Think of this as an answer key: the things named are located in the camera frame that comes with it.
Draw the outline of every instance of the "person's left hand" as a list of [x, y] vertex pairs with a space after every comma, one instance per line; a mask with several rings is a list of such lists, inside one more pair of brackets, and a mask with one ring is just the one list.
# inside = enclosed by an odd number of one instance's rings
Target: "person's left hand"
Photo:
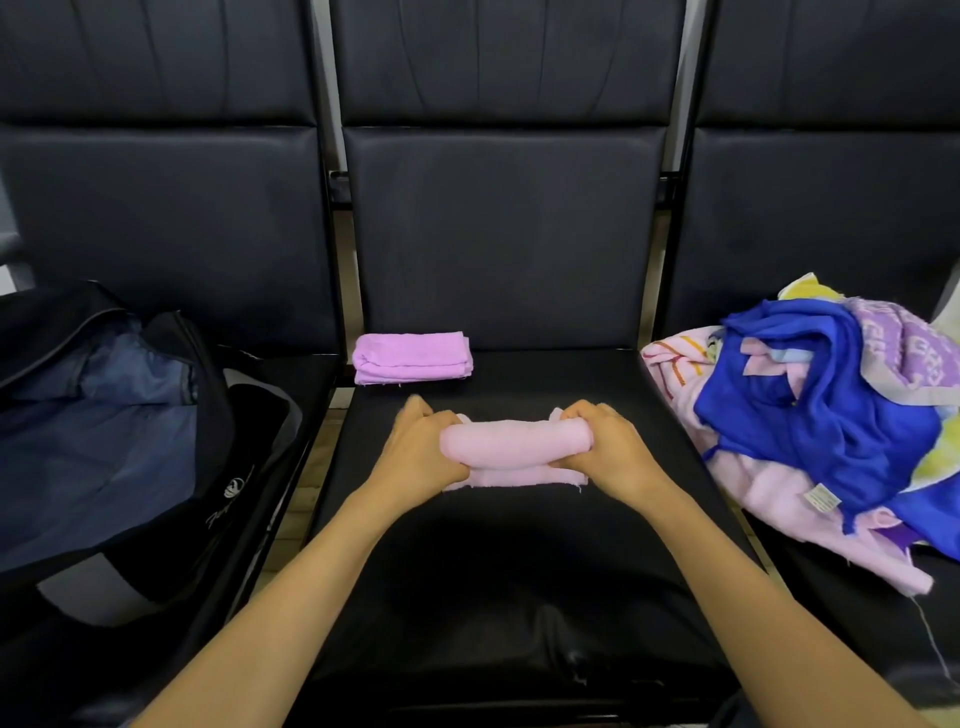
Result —
[[398, 518], [446, 486], [466, 480], [466, 465], [440, 452], [440, 433], [460, 424], [449, 410], [437, 412], [414, 395], [396, 415], [394, 429], [363, 489]]

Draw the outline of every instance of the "open duffel bag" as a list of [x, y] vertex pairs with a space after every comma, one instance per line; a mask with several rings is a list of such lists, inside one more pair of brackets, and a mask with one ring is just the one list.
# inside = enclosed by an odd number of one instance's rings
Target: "open duffel bag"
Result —
[[9, 694], [57, 649], [23, 644], [25, 599], [111, 629], [186, 599], [300, 411], [243, 373], [247, 355], [209, 345], [177, 312], [143, 325], [94, 283], [0, 298], [0, 342]]

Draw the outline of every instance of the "clothing tag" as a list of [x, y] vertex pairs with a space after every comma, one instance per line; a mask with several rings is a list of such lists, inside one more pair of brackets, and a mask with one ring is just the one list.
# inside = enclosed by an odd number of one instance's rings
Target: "clothing tag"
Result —
[[804, 493], [804, 497], [806, 498], [806, 502], [821, 513], [829, 513], [842, 502], [840, 498], [831, 493], [823, 483], [815, 485], [812, 490]]

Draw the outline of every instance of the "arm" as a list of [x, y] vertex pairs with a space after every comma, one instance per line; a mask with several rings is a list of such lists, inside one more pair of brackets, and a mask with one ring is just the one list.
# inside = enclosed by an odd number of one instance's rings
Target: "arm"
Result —
[[410, 398], [370, 479], [184, 668], [134, 728], [280, 726], [373, 547], [406, 511], [469, 475], [440, 453], [460, 421]]
[[927, 726], [883, 679], [774, 584], [663, 472], [606, 404], [577, 402], [593, 449], [562, 467], [590, 477], [657, 531], [767, 728]]

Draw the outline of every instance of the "hand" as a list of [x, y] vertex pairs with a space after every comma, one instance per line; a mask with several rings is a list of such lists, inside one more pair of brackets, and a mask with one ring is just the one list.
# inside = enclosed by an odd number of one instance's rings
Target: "hand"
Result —
[[593, 448], [551, 465], [583, 473], [608, 496], [641, 512], [651, 489], [672, 482], [636, 428], [608, 404], [580, 400], [564, 410], [561, 419], [572, 417], [582, 417], [590, 425]]
[[396, 415], [394, 429], [363, 490], [399, 518], [446, 486], [466, 480], [469, 468], [440, 452], [440, 433], [459, 424], [453, 412], [434, 414], [418, 395], [411, 397]]

